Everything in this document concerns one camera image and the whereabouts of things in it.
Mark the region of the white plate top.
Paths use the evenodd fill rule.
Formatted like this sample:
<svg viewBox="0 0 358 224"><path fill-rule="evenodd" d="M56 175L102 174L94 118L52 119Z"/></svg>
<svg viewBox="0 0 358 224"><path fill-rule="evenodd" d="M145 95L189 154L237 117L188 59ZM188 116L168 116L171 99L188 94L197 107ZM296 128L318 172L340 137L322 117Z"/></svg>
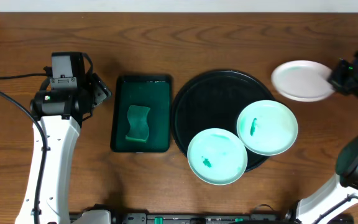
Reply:
<svg viewBox="0 0 358 224"><path fill-rule="evenodd" d="M314 102L331 96L335 90L328 82L331 69L309 60L294 60L279 65L271 76L274 88L286 98Z"/></svg>

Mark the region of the green wavy sponge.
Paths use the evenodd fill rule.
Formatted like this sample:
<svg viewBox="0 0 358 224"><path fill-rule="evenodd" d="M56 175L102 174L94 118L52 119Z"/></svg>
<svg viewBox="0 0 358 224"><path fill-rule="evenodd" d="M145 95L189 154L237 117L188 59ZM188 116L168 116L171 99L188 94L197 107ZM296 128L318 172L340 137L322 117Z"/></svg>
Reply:
<svg viewBox="0 0 358 224"><path fill-rule="evenodd" d="M150 108L146 106L130 105L127 111L127 120L129 122L129 131L126 134L126 140L132 142L146 143L150 129L147 122L147 116Z"/></svg>

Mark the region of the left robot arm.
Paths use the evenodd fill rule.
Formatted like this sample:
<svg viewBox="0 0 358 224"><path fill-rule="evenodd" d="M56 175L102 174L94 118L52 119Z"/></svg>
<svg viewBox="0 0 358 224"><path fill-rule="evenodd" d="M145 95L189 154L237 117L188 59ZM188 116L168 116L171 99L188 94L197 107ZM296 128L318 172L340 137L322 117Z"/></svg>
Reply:
<svg viewBox="0 0 358 224"><path fill-rule="evenodd" d="M93 73L85 82L68 87L65 78L51 78L51 90L42 88L31 102L35 119L34 150L24 201L16 223L71 223L68 190L71 164L85 113L111 96Z"/></svg>

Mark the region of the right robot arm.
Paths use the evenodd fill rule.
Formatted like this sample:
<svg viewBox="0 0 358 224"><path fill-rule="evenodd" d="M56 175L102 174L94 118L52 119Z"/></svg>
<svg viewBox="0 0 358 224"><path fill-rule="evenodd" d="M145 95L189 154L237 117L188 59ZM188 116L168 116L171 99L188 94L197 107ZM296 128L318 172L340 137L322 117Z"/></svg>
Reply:
<svg viewBox="0 0 358 224"><path fill-rule="evenodd" d="M353 62L341 60L328 82L343 95L358 97L358 51ZM290 223L329 223L358 203L358 136L340 152L335 174L315 193L297 201L287 211Z"/></svg>

